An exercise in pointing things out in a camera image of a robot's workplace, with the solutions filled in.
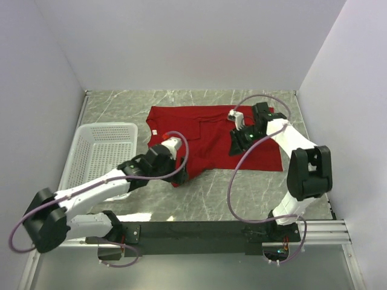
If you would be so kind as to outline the red t shirt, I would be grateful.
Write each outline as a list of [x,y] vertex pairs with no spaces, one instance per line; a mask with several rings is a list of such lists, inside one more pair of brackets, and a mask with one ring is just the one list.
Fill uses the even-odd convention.
[[[189,145],[188,180],[205,170],[234,169],[242,155],[229,156],[230,131],[235,124],[227,120],[227,114],[233,108],[233,105],[153,106],[146,118],[151,131],[148,147],[160,144],[165,133],[178,131],[186,137]],[[282,172],[279,146],[273,140],[263,142],[239,169]]]

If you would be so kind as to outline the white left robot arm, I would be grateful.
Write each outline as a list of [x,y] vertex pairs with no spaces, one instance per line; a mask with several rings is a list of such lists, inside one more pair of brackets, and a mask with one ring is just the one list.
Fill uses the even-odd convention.
[[124,230],[117,216],[111,211],[89,214],[88,210],[109,198],[146,187],[151,180],[185,182],[187,156],[177,158],[180,147],[181,139],[171,137],[95,180],[56,192],[49,188],[38,191],[22,221],[34,248],[47,253],[78,237],[119,242]]

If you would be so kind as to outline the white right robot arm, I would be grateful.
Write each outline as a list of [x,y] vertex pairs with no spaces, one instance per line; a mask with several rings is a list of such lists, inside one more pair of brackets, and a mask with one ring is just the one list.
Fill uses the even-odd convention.
[[279,241],[291,234],[293,225],[312,202],[332,189],[331,152],[327,146],[306,139],[284,114],[270,112],[266,102],[255,104],[252,112],[254,124],[247,126],[242,112],[229,111],[227,118],[235,124],[230,132],[229,154],[242,155],[236,165],[240,168],[254,148],[272,140],[289,157],[287,192],[262,221],[267,239]]

